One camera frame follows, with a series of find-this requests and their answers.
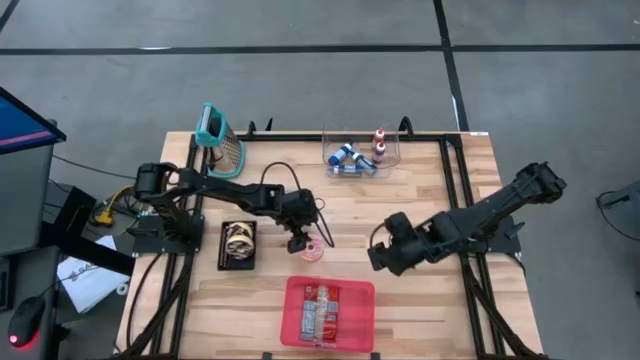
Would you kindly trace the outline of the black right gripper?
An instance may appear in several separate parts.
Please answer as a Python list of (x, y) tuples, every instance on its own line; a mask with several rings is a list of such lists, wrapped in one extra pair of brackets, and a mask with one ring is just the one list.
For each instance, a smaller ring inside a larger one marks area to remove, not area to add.
[(404, 212), (392, 214), (384, 220), (384, 227), (391, 235), (389, 246), (378, 242), (367, 249), (376, 271), (388, 270), (399, 275), (399, 263), (419, 263), (425, 260), (426, 231), (413, 227)]

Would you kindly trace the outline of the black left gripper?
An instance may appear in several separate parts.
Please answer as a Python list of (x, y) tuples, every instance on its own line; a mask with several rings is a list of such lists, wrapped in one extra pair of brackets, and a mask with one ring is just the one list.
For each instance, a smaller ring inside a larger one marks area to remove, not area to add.
[(287, 251), (290, 254), (306, 248), (307, 234), (303, 233), (302, 228), (316, 223), (319, 219), (318, 212), (313, 193), (308, 189), (282, 196), (279, 224), (294, 234), (287, 242)]

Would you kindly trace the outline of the pink iced donut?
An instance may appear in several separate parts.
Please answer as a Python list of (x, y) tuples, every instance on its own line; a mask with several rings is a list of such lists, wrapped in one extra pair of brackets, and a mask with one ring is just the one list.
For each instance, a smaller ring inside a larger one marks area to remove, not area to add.
[(324, 254), (326, 244), (318, 239), (311, 239), (301, 254), (301, 258), (307, 262), (316, 262)]

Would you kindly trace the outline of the chocolate iced donut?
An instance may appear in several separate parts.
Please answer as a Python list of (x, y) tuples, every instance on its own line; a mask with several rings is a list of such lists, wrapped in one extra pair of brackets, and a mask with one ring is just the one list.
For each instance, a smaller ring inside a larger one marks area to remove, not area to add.
[(254, 253), (255, 245), (248, 236), (233, 235), (225, 240), (224, 250), (230, 257), (236, 260), (244, 260)]
[(232, 222), (227, 226), (226, 238), (231, 239), (236, 235), (241, 235), (252, 240), (254, 237), (253, 226), (247, 222)]

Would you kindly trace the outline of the red snack package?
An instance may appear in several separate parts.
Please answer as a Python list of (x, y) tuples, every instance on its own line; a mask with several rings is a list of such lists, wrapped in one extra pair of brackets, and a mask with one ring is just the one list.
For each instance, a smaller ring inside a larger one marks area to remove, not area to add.
[(340, 288), (321, 284), (303, 286), (300, 340), (329, 346), (338, 333)]

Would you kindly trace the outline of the large blue squeeze bottle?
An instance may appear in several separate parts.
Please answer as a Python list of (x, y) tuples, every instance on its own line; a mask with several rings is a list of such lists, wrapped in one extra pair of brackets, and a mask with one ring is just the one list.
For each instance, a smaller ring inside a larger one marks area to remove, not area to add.
[(332, 166), (340, 165), (342, 161), (352, 153), (353, 143), (347, 142), (342, 145), (333, 155), (328, 159), (328, 163)]

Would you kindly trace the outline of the red plastic tray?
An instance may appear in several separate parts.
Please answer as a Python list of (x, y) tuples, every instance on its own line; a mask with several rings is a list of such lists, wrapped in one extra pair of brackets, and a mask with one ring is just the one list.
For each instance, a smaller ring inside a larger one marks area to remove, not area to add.
[[(340, 288), (338, 333), (333, 345), (301, 341), (303, 286), (321, 284)], [(374, 347), (375, 287), (370, 282), (291, 276), (287, 280), (280, 341), (286, 346), (368, 353)]]

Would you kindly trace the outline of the black perforated basket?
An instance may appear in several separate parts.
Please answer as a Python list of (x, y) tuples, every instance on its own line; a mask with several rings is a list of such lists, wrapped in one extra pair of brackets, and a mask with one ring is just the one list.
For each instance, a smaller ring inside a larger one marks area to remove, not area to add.
[[(232, 222), (247, 222), (253, 226), (254, 237), (253, 242), (255, 245), (254, 253), (244, 259), (244, 260), (236, 260), (225, 253), (224, 245), (226, 238), (226, 229), (229, 224)], [(255, 255), (256, 255), (256, 233), (257, 233), (257, 222), (256, 221), (226, 221), (221, 224), (221, 234), (219, 240), (219, 255), (218, 255), (218, 270), (219, 271), (250, 271), (255, 269)]]

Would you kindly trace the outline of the clear plastic container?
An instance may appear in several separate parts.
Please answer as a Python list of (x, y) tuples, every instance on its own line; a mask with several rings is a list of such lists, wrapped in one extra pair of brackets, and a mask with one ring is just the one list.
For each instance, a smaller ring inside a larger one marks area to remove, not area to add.
[[(343, 177), (343, 178), (381, 178), (388, 176), (391, 171), (400, 163), (400, 145), (399, 134), (397, 131), (391, 131), (384, 129), (385, 138), (384, 143), (386, 145), (386, 153), (384, 160), (380, 164), (373, 162), (373, 153), (376, 142), (373, 141), (374, 133), (378, 129), (367, 131), (354, 131), (354, 130), (324, 130), (321, 135), (322, 140), (322, 160), (327, 168), (327, 174), (331, 177)], [(377, 169), (375, 171), (363, 170), (361, 176), (336, 176), (331, 174), (331, 168), (333, 167), (328, 163), (328, 159), (333, 155), (342, 145), (347, 142), (353, 143), (353, 150), (340, 165), (356, 165), (352, 160), (352, 154), (358, 152), (363, 154), (371, 162), (373, 162)]]

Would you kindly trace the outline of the teal metal box grater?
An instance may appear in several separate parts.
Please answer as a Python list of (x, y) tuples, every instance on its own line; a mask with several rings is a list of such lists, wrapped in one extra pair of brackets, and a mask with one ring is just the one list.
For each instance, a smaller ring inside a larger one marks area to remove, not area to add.
[(244, 143), (237, 138), (226, 117), (211, 103), (203, 104), (195, 141), (205, 151), (209, 176), (231, 179), (241, 173), (245, 159)]

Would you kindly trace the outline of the black diagonal beam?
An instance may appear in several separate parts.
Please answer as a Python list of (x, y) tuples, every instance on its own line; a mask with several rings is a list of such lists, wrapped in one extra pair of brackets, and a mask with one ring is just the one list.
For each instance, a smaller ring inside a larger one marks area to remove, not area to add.
[(67, 256), (90, 262), (100, 268), (122, 275), (130, 276), (135, 265), (135, 259), (131, 256), (47, 222), (41, 223), (40, 244), (43, 247), (56, 246)]

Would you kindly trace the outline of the white printed paper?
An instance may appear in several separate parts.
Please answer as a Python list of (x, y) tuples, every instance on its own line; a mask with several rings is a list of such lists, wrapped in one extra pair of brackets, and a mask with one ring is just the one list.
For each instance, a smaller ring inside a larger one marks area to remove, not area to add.
[(84, 314), (113, 292), (126, 295), (131, 276), (64, 255), (57, 276), (75, 310)]

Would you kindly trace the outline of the black box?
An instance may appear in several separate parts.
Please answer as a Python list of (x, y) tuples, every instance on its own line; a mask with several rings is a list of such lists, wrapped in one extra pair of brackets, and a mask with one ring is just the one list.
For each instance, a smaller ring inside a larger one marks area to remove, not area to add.
[(81, 235), (95, 205), (96, 199), (78, 187), (50, 181), (44, 201), (44, 220), (60, 230)]

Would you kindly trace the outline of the dark grey desk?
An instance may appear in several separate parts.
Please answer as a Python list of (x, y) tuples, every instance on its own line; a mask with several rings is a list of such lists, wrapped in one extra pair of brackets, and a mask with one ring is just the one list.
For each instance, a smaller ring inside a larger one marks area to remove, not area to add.
[[(56, 321), (59, 256), (56, 247), (47, 247), (9, 257), (12, 307), (0, 311), (0, 360), (58, 360), (60, 338), (65, 334)], [(8, 326), (14, 311), (20, 302), (41, 293), (45, 309), (36, 336), (24, 347), (13, 347), (8, 340)]]

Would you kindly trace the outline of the grey cabinet with blue top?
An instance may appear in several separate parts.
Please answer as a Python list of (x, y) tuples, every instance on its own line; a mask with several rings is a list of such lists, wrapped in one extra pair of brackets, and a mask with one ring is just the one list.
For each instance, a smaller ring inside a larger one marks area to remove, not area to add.
[(0, 256), (38, 246), (53, 146), (66, 135), (0, 87)]

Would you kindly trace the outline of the black computer mouse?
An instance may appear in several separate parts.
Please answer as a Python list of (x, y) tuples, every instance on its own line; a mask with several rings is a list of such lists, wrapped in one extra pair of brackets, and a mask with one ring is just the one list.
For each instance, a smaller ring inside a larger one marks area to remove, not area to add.
[(28, 297), (18, 305), (8, 325), (11, 346), (21, 348), (35, 338), (44, 310), (45, 300), (41, 296)]

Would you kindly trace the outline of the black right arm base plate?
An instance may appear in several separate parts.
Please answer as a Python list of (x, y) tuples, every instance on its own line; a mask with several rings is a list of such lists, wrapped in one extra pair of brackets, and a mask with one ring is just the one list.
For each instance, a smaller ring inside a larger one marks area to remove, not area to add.
[(518, 231), (524, 223), (516, 224), (512, 216), (502, 219), (497, 229), (491, 236), (484, 240), (472, 240), (470, 249), (472, 252), (515, 254), (521, 251), (518, 239)]

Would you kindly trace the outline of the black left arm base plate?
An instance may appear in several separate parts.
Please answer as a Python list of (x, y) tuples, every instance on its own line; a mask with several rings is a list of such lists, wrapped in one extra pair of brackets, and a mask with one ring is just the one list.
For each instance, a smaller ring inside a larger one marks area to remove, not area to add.
[(202, 215), (192, 216), (187, 221), (187, 232), (180, 232), (169, 225), (161, 217), (143, 216), (138, 227), (130, 229), (134, 236), (133, 252), (188, 254), (198, 252), (201, 248), (205, 218)]

